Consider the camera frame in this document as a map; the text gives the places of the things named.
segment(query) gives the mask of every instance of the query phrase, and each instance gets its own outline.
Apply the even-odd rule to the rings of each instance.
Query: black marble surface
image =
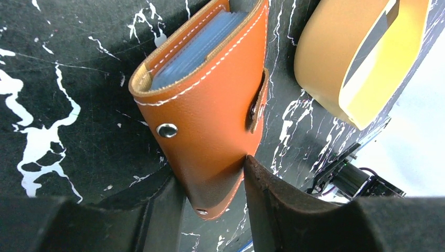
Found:
[[[207,2],[1,1],[0,195],[67,195],[96,203],[168,165],[128,79]],[[270,0],[270,90],[257,158],[301,189],[385,118],[445,25],[445,1],[433,0],[414,67],[376,121],[359,132],[333,118],[294,78],[298,37],[318,2]],[[214,222],[187,205],[180,251],[238,251],[250,239],[249,227],[241,186]]]

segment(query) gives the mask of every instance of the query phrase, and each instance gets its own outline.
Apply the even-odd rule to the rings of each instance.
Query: metal snap button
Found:
[[[156,132],[163,138],[172,138],[178,133],[178,128],[172,123],[163,123],[156,128]]]
[[[202,214],[202,215],[207,215],[207,214],[208,214],[208,212],[207,212],[206,210],[197,209],[196,211],[197,211],[199,214]]]
[[[249,118],[250,118],[250,119],[253,119],[253,118],[255,117],[255,112],[256,112],[256,110],[257,110],[257,106],[256,106],[256,104],[254,103],[254,104],[252,104],[252,105],[250,106],[250,112],[249,112]]]

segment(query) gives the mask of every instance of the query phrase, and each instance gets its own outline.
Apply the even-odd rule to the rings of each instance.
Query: yellow tape roll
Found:
[[[298,42],[299,85],[365,129],[414,64],[431,0],[321,0]]]

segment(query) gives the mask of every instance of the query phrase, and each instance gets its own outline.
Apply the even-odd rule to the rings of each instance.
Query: white stitching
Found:
[[[269,12],[266,13],[266,21],[265,21],[265,26],[266,26],[266,36],[265,36],[265,38],[264,38],[264,57],[266,57],[266,47],[267,47],[267,23],[268,23],[268,19],[267,19],[267,17],[268,17],[268,14],[269,14]],[[268,92],[268,91],[265,90],[265,92],[263,93],[263,96],[261,97],[261,101],[264,100],[264,95],[267,95],[267,92]],[[240,179],[240,181],[238,182],[238,184],[237,184],[237,186],[236,186],[237,189],[239,188],[241,182],[243,181],[243,177],[244,177],[244,174],[242,174],[242,178]],[[203,219],[205,219],[205,220],[207,220],[207,221],[212,220],[212,219],[219,218],[219,217],[221,216],[221,214],[224,213],[224,211],[225,211],[226,208],[229,206],[229,204],[232,202],[232,200],[234,199],[236,192],[237,192],[237,190],[234,191],[234,193],[233,193],[232,196],[230,197],[230,200],[229,200],[228,204],[224,207],[224,209],[223,209],[219,214],[217,214],[215,217],[213,217],[213,218],[203,218],[203,217],[201,217],[201,218],[203,218]]]
[[[232,48],[235,48],[236,45],[239,44],[239,43],[245,38],[245,36],[252,30],[252,28],[255,27],[255,25],[257,24],[258,20],[260,20],[260,18],[263,16],[263,13],[264,13],[264,10],[265,10],[265,9],[267,9],[267,5],[264,6],[264,8],[263,8],[261,14],[258,16],[257,20],[255,20],[255,22],[252,24],[252,26],[249,27],[249,29],[246,31],[246,33],[244,33],[244,35],[243,35],[243,36],[242,36],[242,37],[241,37],[241,38],[240,38],[240,39],[239,39],[239,40],[232,46]],[[227,53],[225,53],[225,54],[224,54],[224,57],[221,57],[221,58],[219,59],[219,61],[217,61],[217,62],[215,63],[215,66],[218,66],[218,65],[221,63],[221,61],[223,61],[223,60],[225,59],[225,56],[229,55],[229,53],[230,53],[229,51],[228,51]],[[171,98],[168,98],[167,100],[158,101],[158,102],[156,102],[156,103],[142,103],[142,102],[137,101],[136,99],[134,99],[134,101],[135,101],[137,104],[142,105],[142,106],[161,106],[161,105],[163,105],[163,104],[165,104],[165,103],[167,103],[167,102],[169,102],[169,101],[172,101],[172,100],[177,99],[179,96],[181,96],[181,95],[185,94],[186,92],[190,91],[192,88],[194,88],[195,86],[197,86],[197,85],[201,82],[201,80],[204,80],[206,76],[207,76],[207,75],[204,75],[204,76],[201,77],[197,82],[193,83],[190,87],[184,89],[184,90],[183,90],[182,92],[180,92],[179,94],[177,94],[177,95],[175,95],[175,96],[173,96],[173,97],[171,97]]]
[[[224,6],[224,5],[222,5],[222,4],[220,4],[220,5],[218,5],[218,6],[216,6],[215,7],[215,9],[213,10],[213,11],[211,11],[201,22],[199,22],[199,24],[197,24],[196,26],[195,26],[195,28],[193,28],[191,31],[189,31],[188,32],[188,34],[187,35],[185,35],[185,37],[183,37],[182,38],[182,40],[177,44],[177,45],[175,45],[174,47],[173,47],[173,49],[171,49],[170,50],[170,52],[168,52],[168,54],[166,54],[165,56],[164,56],[164,58],[161,60],[161,61],[159,61],[154,67],[153,67],[153,69],[151,69],[150,71],[148,71],[147,73],[145,73],[145,75],[144,75],[144,77],[142,78],[142,79],[144,79],[150,72],[152,72],[152,71],[154,71],[162,62],[164,62],[164,60],[173,52],[173,50],[174,49],[176,49],[180,44],[182,44],[182,42],[186,39],[186,38],[188,38],[189,36],[190,36],[190,34],[192,34],[192,32],[194,31],[194,30],[196,30],[206,19],[208,19],[209,18],[209,16],[213,13],[213,12],[215,12],[217,9],[219,9],[219,8],[223,8],[224,10],[226,10],[226,7]]]
[[[238,191],[238,188],[239,188],[239,186],[241,185],[241,182],[242,182],[243,180],[244,180],[244,172],[241,173],[239,182],[238,182],[237,185],[236,185],[236,190],[234,191],[234,193],[233,193],[232,196],[230,197],[229,202],[227,203],[227,205],[222,209],[222,211],[221,211],[219,214],[217,214],[215,217],[212,217],[212,218],[203,218],[202,216],[201,216],[201,218],[202,218],[202,219],[205,219],[205,220],[207,220],[207,221],[212,220],[212,219],[219,218],[219,217],[221,216],[221,214],[224,213],[224,212],[226,211],[226,208],[230,205],[230,203],[231,203],[232,200],[234,199],[235,194],[236,194],[236,192]]]

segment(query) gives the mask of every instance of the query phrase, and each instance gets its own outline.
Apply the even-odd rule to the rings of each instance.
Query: card holder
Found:
[[[243,179],[244,159],[262,138],[268,1],[242,9],[247,16],[198,68],[171,85],[151,87],[154,76],[220,11],[246,6],[230,2],[210,1],[139,65],[129,83],[193,209],[206,220],[225,212]]]

